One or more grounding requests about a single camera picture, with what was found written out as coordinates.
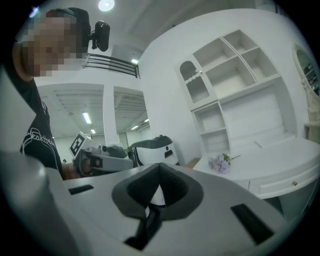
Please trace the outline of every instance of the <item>black railing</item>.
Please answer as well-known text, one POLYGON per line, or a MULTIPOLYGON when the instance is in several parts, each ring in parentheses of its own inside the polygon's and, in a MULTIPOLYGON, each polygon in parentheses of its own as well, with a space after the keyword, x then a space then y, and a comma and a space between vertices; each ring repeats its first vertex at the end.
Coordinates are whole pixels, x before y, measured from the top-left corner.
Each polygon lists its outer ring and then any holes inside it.
POLYGON ((139 69, 137 64, 100 54, 88 53, 88 59, 84 67, 120 72, 131 76, 135 76, 136 78, 138 78, 139 75, 139 69))

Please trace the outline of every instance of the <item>black t-shirt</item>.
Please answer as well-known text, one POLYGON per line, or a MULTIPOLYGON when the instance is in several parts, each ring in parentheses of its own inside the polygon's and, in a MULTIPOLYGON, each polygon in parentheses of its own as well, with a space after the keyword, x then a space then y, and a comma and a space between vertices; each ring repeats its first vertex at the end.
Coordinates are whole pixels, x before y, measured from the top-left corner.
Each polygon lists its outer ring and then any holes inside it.
POLYGON ((36 114, 20 151, 37 158, 45 167, 61 172, 62 164, 52 138, 48 108, 41 101, 35 80, 23 81, 16 72, 12 57, 4 63, 4 67, 17 91, 36 114))

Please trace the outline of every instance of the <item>person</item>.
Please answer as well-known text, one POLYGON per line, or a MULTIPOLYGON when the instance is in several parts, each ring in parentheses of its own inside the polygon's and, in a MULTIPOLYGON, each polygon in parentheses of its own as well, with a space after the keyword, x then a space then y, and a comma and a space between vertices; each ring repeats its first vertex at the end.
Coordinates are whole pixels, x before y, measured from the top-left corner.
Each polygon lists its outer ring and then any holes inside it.
MULTIPOLYGON (((36 116, 26 133, 21 152, 37 158, 45 167, 57 169, 64 180, 79 178, 72 163, 61 163, 50 128, 48 108, 42 102, 34 77, 47 76, 66 60, 77 59, 88 51, 91 27, 89 14, 79 8, 53 9, 37 17, 26 40, 15 42, 4 62, 17 91, 36 116)), ((90 171, 90 163, 82 169, 90 171)))

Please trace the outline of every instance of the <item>round ceiling light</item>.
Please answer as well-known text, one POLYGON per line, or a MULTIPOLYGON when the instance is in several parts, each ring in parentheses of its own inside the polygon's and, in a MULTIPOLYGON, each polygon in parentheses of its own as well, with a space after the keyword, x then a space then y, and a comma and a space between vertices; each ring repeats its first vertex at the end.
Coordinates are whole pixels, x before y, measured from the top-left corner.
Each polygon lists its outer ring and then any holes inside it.
POLYGON ((110 11, 115 6, 115 0, 101 0, 99 2, 99 9, 103 12, 110 11))

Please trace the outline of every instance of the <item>white vanity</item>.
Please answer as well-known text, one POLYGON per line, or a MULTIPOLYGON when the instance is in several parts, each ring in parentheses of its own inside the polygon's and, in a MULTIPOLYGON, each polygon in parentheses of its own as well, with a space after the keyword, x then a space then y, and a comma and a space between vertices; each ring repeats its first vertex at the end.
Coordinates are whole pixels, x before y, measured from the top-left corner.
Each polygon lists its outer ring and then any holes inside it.
POLYGON ((287 86, 246 34, 217 38, 175 70, 199 136, 202 158, 195 170, 232 180, 262 199, 318 178, 320 145, 296 136, 287 86), (229 173, 209 168, 208 158, 217 153, 240 155, 229 173))

